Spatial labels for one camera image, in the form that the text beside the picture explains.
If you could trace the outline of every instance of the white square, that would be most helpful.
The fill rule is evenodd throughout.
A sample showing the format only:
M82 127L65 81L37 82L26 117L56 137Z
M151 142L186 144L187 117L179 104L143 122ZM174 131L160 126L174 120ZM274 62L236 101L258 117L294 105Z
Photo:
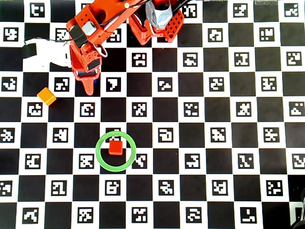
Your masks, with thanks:
M207 201L221 201L221 202L233 202L234 201L234 186L233 175L229 174L207 174L206 175L206 200Z
M254 23L254 46L255 47L280 47L281 32L279 22L255 22Z
M153 116L152 97L126 98L126 122L152 123L153 122L152 116Z
M46 175L47 174L47 149L46 148L21 148L19 155L19 175Z
M290 225L293 225L297 220L295 215L295 209L296 208L302 208L303 203L302 202L289 202L289 210L290 210Z
M161 187L159 187L159 180L163 181ZM179 174L153 174L152 181L152 197L154 201L180 201ZM167 181L173 181L173 187ZM172 192L173 195L159 195L159 191L164 194L170 194Z
M62 185L62 181L66 181L66 189ZM45 186L45 202L72 202L73 197L73 175L46 175Z
M35 3L44 3L44 7L35 6ZM37 14L44 12L44 17L36 17ZM50 23L51 4L48 0L31 0L24 2L24 22L31 23Z
M153 123L152 138L153 148L179 148L179 123Z
M125 174L100 175L100 202L126 201L126 190Z
M180 73L203 72L203 48L178 48L177 60Z
M296 14L295 17L289 17L295 11L295 8L288 10L284 10L285 3L296 3L298 4L298 11L294 12ZM280 0L278 2L278 13L279 13L279 21L280 22L304 22L304 1L303 0Z
M75 96L75 77L72 72L50 72L49 89L55 97Z
M203 93L205 97L230 97L230 73L204 72Z
M211 141L211 129L219 129L222 136L225 136L225 142L219 141L212 142ZM214 123L214 122L206 122L204 123L204 138L205 138L205 148L232 148L232 131L231 131L231 123L228 122L221 122L221 123Z
M290 109L289 103L295 105L295 109ZM283 97L283 107L284 107L284 121L285 122L292 122L292 123L299 123L305 122L305 96L284 96Z
M190 156L193 161L185 161ZM206 154L204 148L179 148L179 174L206 174Z
M305 175L305 149L286 149L287 174Z
M232 149L232 167L234 175L259 175L259 163L258 148Z
M255 72L257 97L282 97L282 72Z
M281 181L283 195L282 196L268 196L273 193L271 189L272 184L267 184L267 181ZM261 181L261 196L262 202L289 202L289 193L288 193L288 176L287 175L260 175Z
M48 119L49 106L39 97L22 97L21 121L23 123L47 123Z
M12 181L12 185L7 187L8 193L11 192L11 196L0 196L1 203L14 203L18 202L18 186L19 186L19 176L18 175L0 175L0 181Z
M135 211L147 208L146 222L132 223L132 208ZM152 201L127 201L126 202L126 228L132 229L153 229L153 202Z
M264 142L264 128L279 128L280 142ZM258 122L257 137L259 148L286 148L284 122Z
M301 72L301 71L303 71L304 66L305 66L305 47L282 46L281 47L281 64L282 64L282 72Z
M180 123L204 122L204 97L178 97Z
M22 97L23 72L0 72L0 78L1 97Z
M234 6L234 3L240 3L242 5L246 5L246 7L237 6L238 8L235 9L236 6ZM228 1L228 22L229 23L254 22L253 1L252 0L229 0Z
M151 73L153 71L152 48L127 48L126 49L126 72L128 73Z
M95 156L94 148L73 149L74 175L99 175L100 163Z
M37 224L22 224L23 208L38 208ZM44 227L45 202L18 202L16 211L16 228L19 229L41 229Z
M228 23L203 23L203 46L205 48L229 47Z
M100 97L75 97L74 122L99 123L101 121Z
M47 148L72 149L74 147L74 123L48 123Z
M229 71L238 73L255 72L254 47L229 47Z
M113 72L101 73L101 95L102 97L107 97L107 98L126 97L127 73L113 73Z
M5 141L0 143L0 149L19 149L20 148L20 138L21 138L21 123L2 123L0 122L0 128L14 128L15 134L13 135L11 131L7 130L6 135L10 134L10 141ZM3 139L5 136L1 136L5 134L4 132L0 133L0 138Z
M100 136L103 136L106 133L106 128L113 128L114 131L122 131L124 133L126 133L126 123L121 123L121 122L117 122L117 123L111 123L111 122L104 122L102 123L102 125L100 125ZM121 141L123 142L123 148L127 147L127 140L123 137L121 137ZM107 143L106 141L104 141L102 143L101 149L109 149L110 147L110 143Z
M192 215L186 215L186 208L192 208ZM201 223L187 223L186 217L190 220L194 220L197 212L200 212ZM181 201L180 202L180 228L186 229L208 229L208 212L207 212L207 202L206 201Z
M126 160L130 157L130 149L126 149ZM132 168L132 165L130 165L126 169L127 175L152 175L153 174L153 149L152 148L137 148L137 155L144 155L145 160L147 163L147 168Z
M256 217L250 218L251 215L249 215L249 218L244 218L244 220L255 220L256 223L241 223L241 212L240 208L256 208ZM234 202L234 216L235 216L235 228L236 229L257 229L257 228L263 228L263 214L262 214L262 203L251 201L251 202L244 202L244 201L238 201Z
M0 22L0 47L22 47L24 45L23 22Z
M254 96L231 97L230 111L232 123L256 123L257 122L257 102Z
M153 72L152 96L162 98L178 97L178 73Z
M104 48L126 48L127 47L127 24L121 24L118 29L116 29L113 34L109 38L111 41L116 39L121 42L107 42L104 41L102 43L102 47Z
M93 208L93 223L77 223L78 208ZM74 201L71 211L71 228L73 229L99 229L100 203L99 201Z

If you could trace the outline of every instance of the black and white checkered floor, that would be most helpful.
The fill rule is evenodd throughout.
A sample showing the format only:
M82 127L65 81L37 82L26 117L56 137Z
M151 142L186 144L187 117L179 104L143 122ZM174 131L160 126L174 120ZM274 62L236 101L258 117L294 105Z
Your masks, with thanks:
M289 228L305 188L304 1L192 1L173 43L143 47L124 23L93 96L21 51L67 39L86 3L0 1L0 228ZM94 155L114 129L137 144L118 174ZM125 162L123 144L102 145L106 162Z

